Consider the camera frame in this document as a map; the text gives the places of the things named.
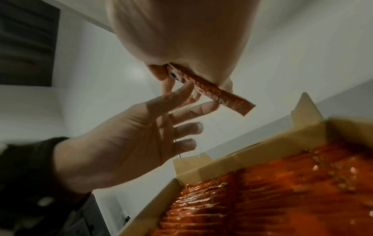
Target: hand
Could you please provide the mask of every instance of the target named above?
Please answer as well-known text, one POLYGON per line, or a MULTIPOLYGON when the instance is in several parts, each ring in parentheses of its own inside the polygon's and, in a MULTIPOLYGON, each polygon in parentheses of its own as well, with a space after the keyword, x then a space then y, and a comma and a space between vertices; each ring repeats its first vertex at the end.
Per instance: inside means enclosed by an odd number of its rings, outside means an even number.
POLYGON ((250 35, 259 0, 107 0, 126 49, 169 86, 174 63, 231 92, 229 78, 250 35))
POLYGON ((86 193, 133 180, 194 150, 195 140, 174 140, 200 134, 203 125, 177 125, 219 105, 207 102, 169 114, 185 103, 193 88, 188 82, 173 93, 132 106, 85 135, 61 142, 54 151, 57 176, 70 190, 86 193))

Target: red stick packet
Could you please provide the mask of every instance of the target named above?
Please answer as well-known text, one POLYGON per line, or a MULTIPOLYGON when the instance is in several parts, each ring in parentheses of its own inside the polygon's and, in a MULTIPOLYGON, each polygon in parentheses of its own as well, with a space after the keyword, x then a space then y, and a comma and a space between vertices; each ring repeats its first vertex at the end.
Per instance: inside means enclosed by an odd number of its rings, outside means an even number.
POLYGON ((206 95, 212 100, 217 101, 219 104, 222 104, 243 116, 245 116, 249 111, 251 111, 255 107, 255 105, 249 102, 248 100, 237 95, 234 95, 232 93, 228 93, 227 91, 218 88, 215 84, 203 78, 191 75, 183 71, 180 67, 174 64, 168 64, 167 71, 172 78, 178 80, 183 84, 186 81, 193 81, 195 86, 194 89, 197 92, 206 95))

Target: red wrapper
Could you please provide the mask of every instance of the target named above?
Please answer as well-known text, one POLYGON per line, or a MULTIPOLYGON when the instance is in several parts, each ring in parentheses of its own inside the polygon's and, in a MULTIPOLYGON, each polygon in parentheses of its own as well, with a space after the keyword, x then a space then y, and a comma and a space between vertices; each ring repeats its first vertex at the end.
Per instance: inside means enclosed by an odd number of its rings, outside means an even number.
POLYGON ((220 88, 218 88, 215 84, 200 78, 195 75, 191 75, 185 71, 183 71, 179 66, 174 64, 167 65, 168 74, 178 80, 181 83, 185 83, 186 81, 193 81, 195 90, 200 94, 204 94, 207 97, 211 98, 212 100, 222 104, 239 114, 245 116, 249 111, 251 111, 255 105, 249 102, 248 100, 234 95, 232 93, 228 93, 220 88))

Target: black jacket sleeve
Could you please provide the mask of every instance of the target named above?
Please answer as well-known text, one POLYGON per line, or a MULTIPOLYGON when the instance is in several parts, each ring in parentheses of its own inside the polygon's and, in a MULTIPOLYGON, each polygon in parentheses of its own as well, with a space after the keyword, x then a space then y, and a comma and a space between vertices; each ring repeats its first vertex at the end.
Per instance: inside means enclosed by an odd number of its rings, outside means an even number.
POLYGON ((8 145, 0 153, 0 229, 15 235, 59 235, 90 194, 75 194, 56 178, 53 149, 67 138, 8 145))

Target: box flap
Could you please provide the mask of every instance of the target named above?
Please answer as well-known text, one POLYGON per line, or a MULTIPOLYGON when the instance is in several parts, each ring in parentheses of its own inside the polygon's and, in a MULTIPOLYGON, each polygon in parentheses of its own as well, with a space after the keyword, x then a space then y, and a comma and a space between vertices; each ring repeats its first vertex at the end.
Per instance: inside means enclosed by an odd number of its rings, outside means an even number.
POLYGON ((192 169, 205 166, 211 162, 211 158, 205 153, 201 153, 200 156, 183 157, 173 160, 176 176, 179 176, 192 169))
POLYGON ((315 103, 311 100, 308 93, 302 93, 298 104, 291 112, 290 116, 295 129, 323 121, 321 113, 317 109, 315 103))

